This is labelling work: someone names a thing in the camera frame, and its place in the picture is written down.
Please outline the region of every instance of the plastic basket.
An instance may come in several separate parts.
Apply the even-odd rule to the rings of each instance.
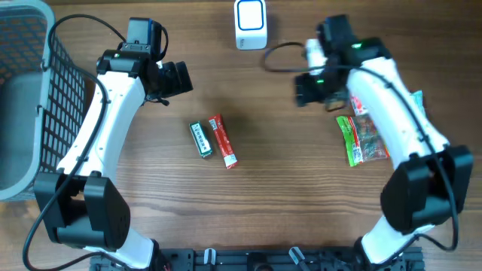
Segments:
[[[44,2],[0,2],[2,201],[33,199],[35,176],[56,171],[84,120],[84,79],[50,58],[46,36],[54,22]],[[53,46],[71,61],[57,37]]]

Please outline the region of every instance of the red box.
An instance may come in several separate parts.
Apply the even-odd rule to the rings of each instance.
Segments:
[[[221,114],[217,114],[214,117],[209,118],[209,124],[211,124],[216,139],[218,140],[219,148],[223,154],[224,163],[228,169],[233,168],[238,164],[236,156],[234,156],[233,148],[227,137],[226,130],[224,129],[223,120]]]

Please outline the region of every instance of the table surface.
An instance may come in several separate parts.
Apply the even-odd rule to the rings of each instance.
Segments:
[[[147,104],[130,126],[117,169],[117,187],[129,203],[131,225],[161,248],[289,248],[351,245],[381,215],[380,191],[392,174],[388,160],[350,168],[335,117],[323,105],[297,108],[294,75],[258,67],[262,51],[234,43],[232,2],[63,5],[56,17],[84,13],[126,34],[129,17],[150,17],[169,31],[166,61],[188,64],[194,91]],[[453,145],[475,157],[460,243],[453,253],[418,242],[427,270],[471,270],[482,264],[482,2],[271,1],[270,45],[314,38],[326,17],[349,14],[358,37],[383,39],[407,87],[421,89],[429,119]],[[92,72],[119,40],[88,20],[59,28],[74,61]],[[296,49],[274,65],[306,63]],[[188,124],[222,113],[239,160],[227,170],[217,151],[200,158]],[[0,204],[0,266],[24,269],[21,249],[38,214],[34,202]],[[431,232],[448,244],[451,225]],[[83,254],[50,243],[40,227],[31,248],[37,266],[56,266]],[[74,269],[85,269],[80,263]]]

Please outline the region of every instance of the red chocolate bar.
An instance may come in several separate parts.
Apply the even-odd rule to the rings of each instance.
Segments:
[[[210,117],[209,124],[211,124],[214,134],[216,135],[216,139],[218,140],[219,148],[223,154],[226,167],[228,169],[234,167],[236,164],[238,164],[238,160],[236,160],[236,157],[234,156],[233,148],[231,147],[226,130],[224,129],[221,114]]]

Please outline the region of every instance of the basket mesh side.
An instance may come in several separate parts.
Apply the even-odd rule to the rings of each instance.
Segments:
[[[0,18],[0,86],[16,74],[41,71],[46,28],[37,16]]]
[[[53,49],[72,62],[57,37]],[[69,151],[84,120],[85,83],[79,72],[62,65],[56,57],[50,63],[50,86],[44,111],[41,172],[55,172],[56,165]]]

